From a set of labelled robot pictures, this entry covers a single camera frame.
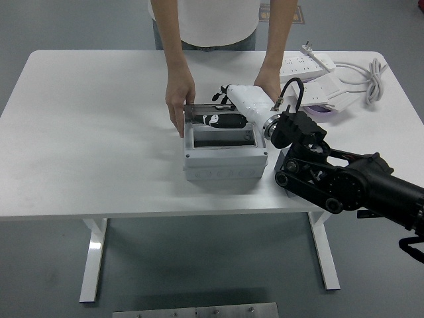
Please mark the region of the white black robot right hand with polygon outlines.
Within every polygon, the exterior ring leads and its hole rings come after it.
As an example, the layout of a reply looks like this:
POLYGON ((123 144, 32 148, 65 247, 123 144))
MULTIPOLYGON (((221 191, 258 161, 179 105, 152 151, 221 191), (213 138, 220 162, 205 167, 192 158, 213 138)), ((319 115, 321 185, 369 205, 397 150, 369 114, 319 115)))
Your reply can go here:
POLYGON ((212 97, 221 98, 219 105, 212 105, 202 115, 189 110, 186 115, 193 123, 218 129, 241 129, 248 123, 255 124, 264 136, 270 134, 280 118, 278 107, 261 87, 250 85, 222 86, 212 97))

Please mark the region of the person's right hand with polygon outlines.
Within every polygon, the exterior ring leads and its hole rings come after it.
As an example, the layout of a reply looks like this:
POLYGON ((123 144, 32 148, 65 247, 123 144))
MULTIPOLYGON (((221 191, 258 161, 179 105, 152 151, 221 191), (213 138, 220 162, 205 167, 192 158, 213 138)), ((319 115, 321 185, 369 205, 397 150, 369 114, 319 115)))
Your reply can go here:
POLYGON ((195 82, 187 66, 168 69, 168 82, 165 96, 172 124, 179 136, 184 137, 184 107, 195 101, 195 82))

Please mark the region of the person's left hand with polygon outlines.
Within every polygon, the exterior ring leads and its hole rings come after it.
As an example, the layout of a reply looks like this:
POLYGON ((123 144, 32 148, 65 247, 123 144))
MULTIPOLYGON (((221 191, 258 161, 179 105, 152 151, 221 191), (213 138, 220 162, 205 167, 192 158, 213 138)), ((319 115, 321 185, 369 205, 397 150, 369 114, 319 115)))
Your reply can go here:
POLYGON ((280 69, 271 66, 262 66, 254 80, 254 86, 260 87, 275 103, 281 94, 280 69))

